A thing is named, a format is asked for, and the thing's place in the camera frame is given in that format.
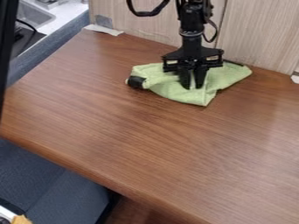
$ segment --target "green towel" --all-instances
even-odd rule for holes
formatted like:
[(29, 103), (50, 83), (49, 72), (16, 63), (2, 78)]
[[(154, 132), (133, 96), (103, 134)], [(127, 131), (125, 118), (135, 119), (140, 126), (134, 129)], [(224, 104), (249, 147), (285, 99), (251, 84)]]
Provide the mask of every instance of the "green towel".
[(208, 71), (202, 88), (196, 89), (193, 79), (190, 90), (181, 86), (177, 75), (164, 73), (162, 63), (134, 66), (131, 76), (145, 78), (143, 88), (150, 89), (162, 97), (176, 102), (207, 106), (218, 90), (232, 86), (251, 73), (246, 66), (224, 63), (223, 67), (211, 68)]

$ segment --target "wood grain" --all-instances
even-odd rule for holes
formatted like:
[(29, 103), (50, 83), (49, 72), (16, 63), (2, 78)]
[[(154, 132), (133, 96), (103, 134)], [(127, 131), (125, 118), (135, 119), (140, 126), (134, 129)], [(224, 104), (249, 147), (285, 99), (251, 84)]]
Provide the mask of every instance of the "wood grain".
[[(215, 5), (214, 17), (212, 20), (220, 25), (223, 18), (223, 10), (226, 0), (212, 0)], [(128, 34), (155, 40), (171, 46), (181, 46), (182, 38), (178, 34), (179, 22), (177, 20), (177, 9), (175, 1), (156, 17), (136, 17), (128, 9), (126, 0), (90, 0), (91, 20), (94, 22), (95, 15), (102, 15), (113, 19), (114, 28), (125, 31)], [(161, 0), (134, 0), (139, 11), (151, 11)], [(214, 29), (207, 25), (206, 32), (212, 37)]]
[(298, 0), (229, 0), (218, 47), (225, 57), (292, 74), (299, 60)]
[(298, 224), (298, 86), (253, 68), (201, 108), (124, 84), (170, 50), (81, 32), (7, 91), (2, 136), (186, 223)]

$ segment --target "black object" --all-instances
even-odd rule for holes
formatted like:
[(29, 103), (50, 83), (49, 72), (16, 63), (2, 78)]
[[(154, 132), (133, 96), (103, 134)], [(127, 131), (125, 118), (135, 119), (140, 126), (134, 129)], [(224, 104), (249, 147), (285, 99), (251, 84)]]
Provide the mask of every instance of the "black object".
[(0, 224), (10, 224), (10, 222), (8, 220), (6, 220), (3, 217), (0, 217)]
[(133, 76), (131, 75), (128, 78), (128, 85), (132, 88), (139, 88), (143, 89), (143, 82), (145, 81), (145, 78), (139, 77), (139, 76)]
[(45, 37), (43, 33), (34, 32), (24, 27), (22, 27), (21, 34), (22, 38), (16, 41), (12, 47), (10, 55), (12, 60)]
[[(170, 2), (163, 0), (153, 11), (136, 12), (132, 0), (127, 0), (129, 9), (138, 17), (153, 17)], [(179, 34), (183, 37), (183, 46), (175, 52), (163, 56), (163, 70), (179, 75), (180, 83), (186, 89), (190, 88), (192, 72), (196, 88), (201, 88), (205, 82), (207, 71), (211, 67), (222, 67), (221, 49), (202, 46), (202, 38), (212, 43), (218, 37), (217, 25), (210, 19), (213, 5), (211, 0), (176, 0), (178, 20), (181, 21)], [(205, 36), (205, 24), (215, 28), (211, 39)]]
[(12, 205), (10, 202), (8, 202), (5, 199), (0, 199), (0, 206), (5, 207), (6, 209), (10, 210), (12, 213), (16, 215), (23, 215), (25, 214), (25, 211), (21, 208)]
[(18, 0), (0, 1), (0, 113), (2, 113), (10, 51), (14, 42)]

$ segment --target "black cable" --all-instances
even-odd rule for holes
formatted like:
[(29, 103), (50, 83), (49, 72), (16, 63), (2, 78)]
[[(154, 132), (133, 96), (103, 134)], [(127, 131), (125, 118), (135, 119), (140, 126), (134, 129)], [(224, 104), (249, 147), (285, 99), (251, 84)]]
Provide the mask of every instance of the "black cable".
[(170, 0), (163, 0), (153, 11), (136, 11), (132, 0), (127, 0), (129, 10), (137, 17), (154, 17), (158, 15), (161, 10), (170, 2)]
[(23, 24), (23, 25), (27, 25), (27, 26), (30, 27), (34, 32), (37, 32), (37, 29), (35, 29), (35, 28), (33, 27), (33, 25), (30, 25), (30, 24), (26, 23), (25, 21), (22, 21), (21, 19), (18, 19), (18, 18), (17, 18), (17, 22), (19, 22), (20, 24)]
[(27, 42), (24, 44), (24, 46), (22, 47), (22, 49), (19, 51), (19, 54), (21, 54), (22, 52), (24, 52), (26, 50), (26, 48), (30, 45), (31, 41), (33, 40), (35, 34), (38, 32), (37, 29), (35, 29), (33, 27), (33, 25), (26, 23), (25, 21), (22, 21), (21, 19), (16, 19), (17, 22), (19, 22), (20, 24), (23, 25), (27, 25), (28, 27), (30, 27), (33, 30), (33, 33), (31, 34), (30, 38), (27, 40)]

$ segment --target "wooden tabletop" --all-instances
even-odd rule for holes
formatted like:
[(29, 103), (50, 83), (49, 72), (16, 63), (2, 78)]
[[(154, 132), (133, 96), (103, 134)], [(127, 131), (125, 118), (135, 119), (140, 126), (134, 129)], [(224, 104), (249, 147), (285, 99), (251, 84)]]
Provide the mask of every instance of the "wooden tabletop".
[(298, 224), (299, 86), (253, 68), (201, 108), (124, 84), (172, 50), (81, 32), (7, 91), (2, 136), (185, 223)]

